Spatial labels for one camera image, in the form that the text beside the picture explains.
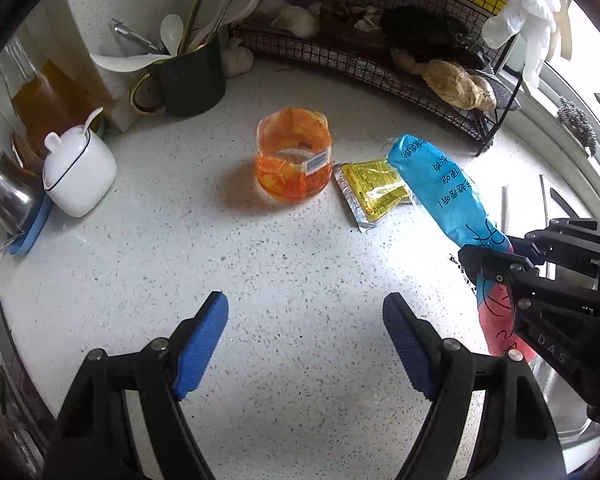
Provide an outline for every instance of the kitchen countertop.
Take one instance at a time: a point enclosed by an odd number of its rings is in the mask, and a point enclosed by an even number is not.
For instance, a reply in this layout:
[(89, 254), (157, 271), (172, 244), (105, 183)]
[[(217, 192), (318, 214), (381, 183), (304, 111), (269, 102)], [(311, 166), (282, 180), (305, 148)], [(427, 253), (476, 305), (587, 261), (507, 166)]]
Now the kitchen countertop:
[[(6, 317), (52, 412), (91, 348), (138, 351), (222, 290), (227, 327), (182, 403), (216, 478), (395, 477), (429, 402), (402, 368), (382, 300), (401, 292), (442, 337), (486, 352), (475, 297), (449, 260), (458, 248), (418, 207), (401, 206), (361, 234), (334, 183), (299, 205), (263, 195), (253, 177), (256, 125), (289, 105), (327, 116), (339, 162), (379, 158), (405, 132), (435, 143), (496, 216), (504, 183), (535, 209), (539, 171), (561, 182), (513, 134), (475, 158), (458, 130), (398, 98), (257, 60), (211, 111), (109, 134), (118, 176), (99, 206), (83, 219), (55, 209), (25, 258), (4, 257)], [(513, 234), (538, 222), (516, 219)], [(479, 413), (476, 395), (450, 478), (466, 471)]]

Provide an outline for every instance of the window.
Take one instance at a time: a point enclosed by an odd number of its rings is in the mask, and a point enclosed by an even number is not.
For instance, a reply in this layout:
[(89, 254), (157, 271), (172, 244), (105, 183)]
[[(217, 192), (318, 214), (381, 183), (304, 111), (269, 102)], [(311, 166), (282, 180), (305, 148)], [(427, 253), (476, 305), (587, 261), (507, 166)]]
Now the window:
[[(572, 35), (571, 60), (560, 56), (561, 44), (558, 40), (554, 56), (544, 64), (538, 90), (555, 107), (561, 106), (562, 96), (585, 112), (599, 145), (596, 155), (590, 158), (588, 163), (600, 173), (600, 103), (595, 97), (595, 94), (600, 93), (600, 33), (576, 2), (571, 1), (568, 14)], [(520, 72), (525, 50), (525, 41), (522, 38), (516, 40), (507, 66)], [(551, 109), (552, 114), (555, 114), (555, 111), (555, 108)], [(576, 164), (582, 169), (582, 161)]]

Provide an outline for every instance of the barcode label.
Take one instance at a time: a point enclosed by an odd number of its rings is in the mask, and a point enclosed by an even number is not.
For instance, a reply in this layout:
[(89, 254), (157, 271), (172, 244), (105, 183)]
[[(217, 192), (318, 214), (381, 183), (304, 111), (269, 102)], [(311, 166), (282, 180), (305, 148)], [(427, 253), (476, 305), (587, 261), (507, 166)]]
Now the barcode label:
[(312, 156), (304, 163), (304, 174), (311, 175), (324, 168), (331, 161), (331, 148)]

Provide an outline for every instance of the garlic bulb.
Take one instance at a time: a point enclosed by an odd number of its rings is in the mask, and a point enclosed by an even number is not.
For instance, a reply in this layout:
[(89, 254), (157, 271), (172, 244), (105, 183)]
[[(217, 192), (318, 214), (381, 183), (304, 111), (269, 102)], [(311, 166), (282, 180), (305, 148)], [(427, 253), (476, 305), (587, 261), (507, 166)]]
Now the garlic bulb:
[(286, 0), (260, 0), (253, 15), (256, 18), (268, 18), (272, 20), (285, 7), (291, 7), (291, 4)]
[(271, 27), (288, 30), (298, 38), (312, 38), (319, 30), (318, 20), (308, 10), (298, 6), (283, 7), (271, 22)]
[(320, 9), (322, 8), (322, 2), (315, 2), (314, 4), (311, 4), (310, 6), (308, 6), (306, 8), (306, 10), (309, 11), (309, 13), (314, 17), (314, 18), (320, 18)]
[(251, 70), (253, 66), (253, 54), (251, 50), (240, 46), (240, 40), (232, 38), (229, 46), (222, 49), (222, 73), (224, 77), (233, 77)]

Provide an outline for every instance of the stainless steel teapot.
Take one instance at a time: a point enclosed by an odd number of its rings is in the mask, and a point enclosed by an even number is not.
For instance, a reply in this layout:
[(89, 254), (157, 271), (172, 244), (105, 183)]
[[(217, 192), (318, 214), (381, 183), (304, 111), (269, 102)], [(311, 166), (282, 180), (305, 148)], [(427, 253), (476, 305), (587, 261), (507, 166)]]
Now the stainless steel teapot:
[(0, 223), (10, 235), (0, 251), (27, 233), (45, 199), (42, 178), (0, 153)]

